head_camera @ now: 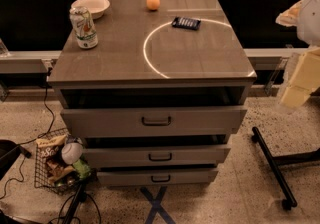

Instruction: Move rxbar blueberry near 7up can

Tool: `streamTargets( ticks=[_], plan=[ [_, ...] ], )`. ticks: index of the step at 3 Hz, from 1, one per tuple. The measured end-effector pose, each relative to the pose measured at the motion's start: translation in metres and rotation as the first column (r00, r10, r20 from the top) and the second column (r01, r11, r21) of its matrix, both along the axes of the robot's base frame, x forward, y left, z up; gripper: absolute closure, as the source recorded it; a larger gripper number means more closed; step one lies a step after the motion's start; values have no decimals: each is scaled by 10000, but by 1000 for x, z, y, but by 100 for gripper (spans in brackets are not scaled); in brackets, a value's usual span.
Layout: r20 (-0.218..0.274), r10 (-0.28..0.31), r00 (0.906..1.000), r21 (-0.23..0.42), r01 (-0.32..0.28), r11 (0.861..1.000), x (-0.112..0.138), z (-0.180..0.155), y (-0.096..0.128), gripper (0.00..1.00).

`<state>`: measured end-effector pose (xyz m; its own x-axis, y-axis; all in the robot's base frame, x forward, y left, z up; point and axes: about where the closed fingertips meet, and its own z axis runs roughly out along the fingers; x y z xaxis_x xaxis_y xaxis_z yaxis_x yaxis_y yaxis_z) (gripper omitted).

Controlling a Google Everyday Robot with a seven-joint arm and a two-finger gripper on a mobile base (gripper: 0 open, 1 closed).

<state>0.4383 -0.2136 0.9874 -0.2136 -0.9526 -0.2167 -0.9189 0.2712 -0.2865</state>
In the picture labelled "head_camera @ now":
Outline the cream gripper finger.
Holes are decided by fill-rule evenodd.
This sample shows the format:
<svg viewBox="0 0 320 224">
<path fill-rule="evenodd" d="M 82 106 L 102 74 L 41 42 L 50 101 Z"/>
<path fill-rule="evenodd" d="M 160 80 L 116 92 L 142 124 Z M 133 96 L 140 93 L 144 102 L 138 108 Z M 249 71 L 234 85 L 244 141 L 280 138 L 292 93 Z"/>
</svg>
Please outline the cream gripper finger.
<svg viewBox="0 0 320 224">
<path fill-rule="evenodd" d="M 304 88 L 288 86 L 280 99 L 280 104 L 288 108 L 302 106 L 310 97 L 310 92 Z"/>
<path fill-rule="evenodd" d="M 299 56 L 298 63 L 289 80 L 294 87 L 313 93 L 320 87 L 320 48 L 311 48 Z"/>
</svg>

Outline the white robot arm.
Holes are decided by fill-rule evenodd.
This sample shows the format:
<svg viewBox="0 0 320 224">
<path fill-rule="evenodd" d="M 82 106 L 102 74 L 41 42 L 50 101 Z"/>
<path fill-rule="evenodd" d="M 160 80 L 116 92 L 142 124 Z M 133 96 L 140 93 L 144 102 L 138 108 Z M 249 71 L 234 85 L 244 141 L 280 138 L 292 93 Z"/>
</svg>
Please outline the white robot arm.
<svg viewBox="0 0 320 224">
<path fill-rule="evenodd" d="M 285 85 L 279 104 L 296 109 L 320 88 L 320 0 L 301 0 L 280 13 L 276 23 L 295 26 L 297 37 L 309 45 L 302 54 L 293 54 L 287 64 Z"/>
</svg>

